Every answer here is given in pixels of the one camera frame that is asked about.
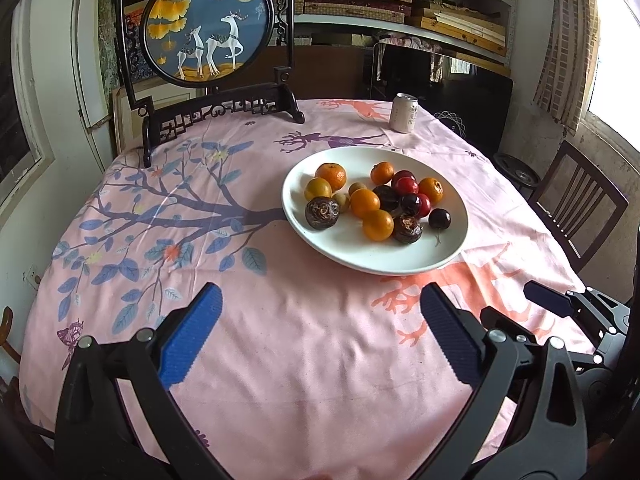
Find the white deer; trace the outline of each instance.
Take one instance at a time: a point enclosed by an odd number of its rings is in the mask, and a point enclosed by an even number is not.
[[[226,58],[233,60],[234,70],[236,69],[236,56],[240,56],[240,54],[242,54],[242,52],[244,51],[244,46],[242,46],[242,43],[240,43],[239,41],[238,24],[236,23],[236,20],[246,20],[246,16],[242,16],[240,14],[240,11],[238,10],[236,12],[230,12],[228,16],[220,19],[221,22],[227,22],[231,27],[231,30],[229,31],[229,37],[226,38],[225,41],[219,41],[215,36],[211,36],[207,40],[207,47],[209,49],[209,51],[207,52],[207,62],[209,62],[209,71],[212,74],[217,74],[220,72],[220,70],[218,70],[216,65],[213,63],[213,51],[219,46],[231,50],[231,56],[227,55]]]
[[[184,47],[180,49],[180,52],[178,52],[178,70],[180,71],[180,76],[182,77],[182,79],[184,79],[182,66],[187,58],[195,58],[198,60],[198,75],[200,77],[204,77],[204,72],[202,71],[202,54],[204,53],[204,45],[202,44],[202,40],[200,39],[201,28],[202,25],[198,28],[194,28],[189,34],[187,34],[189,41]],[[195,48],[189,47],[192,38],[196,42]]]

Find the pink tablecloth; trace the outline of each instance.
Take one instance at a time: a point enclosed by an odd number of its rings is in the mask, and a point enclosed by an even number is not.
[[[436,281],[476,315],[491,304],[540,341],[590,345],[570,320],[523,296],[531,279],[582,290],[558,244],[491,163],[421,110],[410,135],[387,127],[390,103],[300,103],[306,123],[229,114],[156,149],[121,155],[73,220],[44,275],[20,366],[32,420],[53,429],[81,334],[122,341],[186,306],[206,282],[223,313],[171,392],[203,442],[238,480],[403,480],[468,399],[416,307]],[[463,251],[406,278],[347,269],[315,252],[284,219],[290,168],[336,146],[398,149],[459,191]],[[124,389],[145,449],[162,453]],[[500,443],[506,402],[482,456]]]

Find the stool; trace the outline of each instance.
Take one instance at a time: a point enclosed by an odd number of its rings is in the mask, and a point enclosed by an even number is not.
[[[520,191],[523,187],[535,190],[540,185],[540,177],[519,158],[506,153],[495,153],[495,168]]]

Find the screw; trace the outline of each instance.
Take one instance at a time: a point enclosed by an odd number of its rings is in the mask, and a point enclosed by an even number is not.
[[[549,338],[549,344],[556,350],[561,350],[562,348],[564,348],[564,341],[556,336]]]
[[[493,329],[489,332],[489,339],[494,343],[504,343],[507,341],[507,336],[502,330]]]
[[[153,336],[154,336],[154,331],[150,328],[141,328],[136,333],[136,339],[141,343],[146,343],[148,341],[151,341],[153,339]]]
[[[89,348],[92,342],[93,342],[93,338],[90,335],[83,335],[78,341],[78,346],[80,348]]]

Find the blue gripper pad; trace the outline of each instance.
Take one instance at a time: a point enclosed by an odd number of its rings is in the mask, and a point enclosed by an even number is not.
[[[420,311],[458,380],[476,388],[482,377],[479,349],[462,325],[456,307],[431,284],[422,289]]]
[[[559,317],[570,317],[575,313],[568,297],[533,280],[525,283],[524,297]]]
[[[222,291],[219,286],[207,283],[160,351],[158,376],[165,390],[187,376],[220,314]]]

